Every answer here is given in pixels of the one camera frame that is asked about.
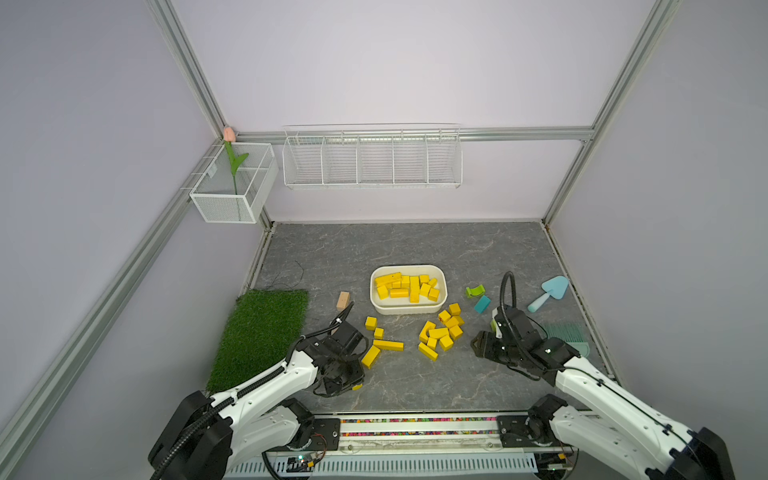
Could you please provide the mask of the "artificial pink tulip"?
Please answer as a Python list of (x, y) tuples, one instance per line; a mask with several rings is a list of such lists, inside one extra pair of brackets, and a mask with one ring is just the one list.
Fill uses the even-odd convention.
[(248, 159), (249, 153), (237, 154), (235, 152), (233, 143), (237, 140), (237, 135), (232, 127), (225, 127), (222, 131), (222, 137), (224, 141), (224, 147), (229, 159), (230, 173), (232, 177), (234, 194), (238, 195), (237, 174), (239, 168)]

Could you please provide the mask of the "teal triangle block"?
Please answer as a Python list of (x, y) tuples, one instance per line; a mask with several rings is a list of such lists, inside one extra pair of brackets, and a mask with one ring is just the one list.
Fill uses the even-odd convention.
[(488, 309), (490, 304), (491, 304), (491, 299), (489, 297), (487, 297), (486, 295), (483, 295), (483, 296), (481, 296), (477, 300), (477, 302), (476, 302), (476, 304), (474, 306), (474, 310), (478, 314), (483, 314)]

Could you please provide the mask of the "white mesh wall basket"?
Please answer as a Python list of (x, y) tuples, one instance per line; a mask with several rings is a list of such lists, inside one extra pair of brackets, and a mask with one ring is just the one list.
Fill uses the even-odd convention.
[(269, 143), (227, 142), (215, 150), (190, 192), (213, 224), (257, 224), (278, 174)]

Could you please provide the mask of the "teal toy rake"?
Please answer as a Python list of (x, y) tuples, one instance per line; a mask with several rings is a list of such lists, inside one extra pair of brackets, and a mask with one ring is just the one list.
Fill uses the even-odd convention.
[(550, 337), (557, 337), (575, 348), (582, 357), (588, 358), (591, 348), (587, 336), (578, 325), (572, 323), (553, 323), (544, 326)]

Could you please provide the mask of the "yellow rectangular block left pile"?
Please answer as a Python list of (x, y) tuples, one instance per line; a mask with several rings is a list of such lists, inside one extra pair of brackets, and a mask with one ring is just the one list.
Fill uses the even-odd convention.
[(361, 364), (367, 368), (371, 369), (375, 363), (375, 361), (379, 358), (381, 354), (381, 349), (377, 346), (371, 346), (368, 351), (365, 353), (361, 360)]

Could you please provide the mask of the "yellow block right pile left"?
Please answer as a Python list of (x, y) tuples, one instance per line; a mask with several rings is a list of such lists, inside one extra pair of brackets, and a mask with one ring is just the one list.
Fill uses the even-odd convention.
[(438, 353), (424, 343), (418, 345), (418, 350), (431, 361), (436, 361), (438, 359)]

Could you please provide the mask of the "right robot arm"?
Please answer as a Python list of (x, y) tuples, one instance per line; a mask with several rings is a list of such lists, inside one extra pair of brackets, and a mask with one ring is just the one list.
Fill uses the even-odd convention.
[(543, 380), (590, 409), (547, 394), (525, 419), (499, 420), (503, 445), (569, 445), (628, 479), (734, 478), (725, 441), (713, 431), (694, 431), (642, 402), (564, 340), (542, 337), (516, 307), (495, 308), (492, 324), (471, 342), (477, 357)]

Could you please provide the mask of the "white plastic bin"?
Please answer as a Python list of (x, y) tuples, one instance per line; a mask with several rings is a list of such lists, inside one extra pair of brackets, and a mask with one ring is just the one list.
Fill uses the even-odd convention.
[(435, 265), (383, 266), (370, 277), (370, 300), (383, 315), (437, 313), (447, 301), (444, 272)]

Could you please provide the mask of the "long yellow block left pile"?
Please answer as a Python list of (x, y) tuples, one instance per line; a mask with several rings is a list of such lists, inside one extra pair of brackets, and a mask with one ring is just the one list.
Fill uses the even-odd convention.
[(396, 351), (396, 352), (404, 351), (404, 343), (398, 342), (398, 341), (387, 341), (387, 340), (376, 339), (373, 342), (373, 345), (382, 351)]

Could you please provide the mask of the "green arch block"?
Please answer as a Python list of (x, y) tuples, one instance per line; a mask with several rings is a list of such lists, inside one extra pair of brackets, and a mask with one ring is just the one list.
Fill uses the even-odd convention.
[(486, 293), (486, 289), (483, 285), (478, 285), (476, 287), (467, 287), (465, 289), (465, 295), (468, 298), (477, 298), (482, 297)]

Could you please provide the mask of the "natural wood block upper left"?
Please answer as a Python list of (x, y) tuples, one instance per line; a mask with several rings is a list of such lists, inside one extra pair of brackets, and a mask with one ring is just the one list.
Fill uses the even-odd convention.
[(347, 291), (342, 291), (337, 299), (336, 309), (341, 312), (346, 309), (351, 301), (351, 294)]

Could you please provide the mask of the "teal toy shovel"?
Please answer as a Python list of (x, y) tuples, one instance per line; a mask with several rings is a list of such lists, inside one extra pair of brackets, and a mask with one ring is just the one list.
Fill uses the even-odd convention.
[(541, 288), (543, 294), (536, 298), (527, 306), (527, 310), (530, 313), (537, 312), (549, 299), (561, 300), (568, 287), (570, 281), (565, 276), (556, 276), (542, 283)]

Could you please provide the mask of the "green artificial grass mat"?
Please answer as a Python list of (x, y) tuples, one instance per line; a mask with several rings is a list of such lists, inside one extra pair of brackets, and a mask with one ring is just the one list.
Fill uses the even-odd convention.
[(206, 391), (240, 385), (285, 358), (299, 338), (309, 304), (305, 290), (250, 290), (228, 318)]

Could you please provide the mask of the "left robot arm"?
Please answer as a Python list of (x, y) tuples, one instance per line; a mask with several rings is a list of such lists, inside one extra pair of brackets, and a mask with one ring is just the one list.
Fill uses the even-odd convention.
[(295, 393), (314, 385), (326, 397), (362, 384), (360, 345), (369, 339), (337, 318), (301, 336), (277, 364), (229, 390), (185, 397), (150, 450), (155, 479), (221, 479), (274, 448), (330, 449), (332, 442)]

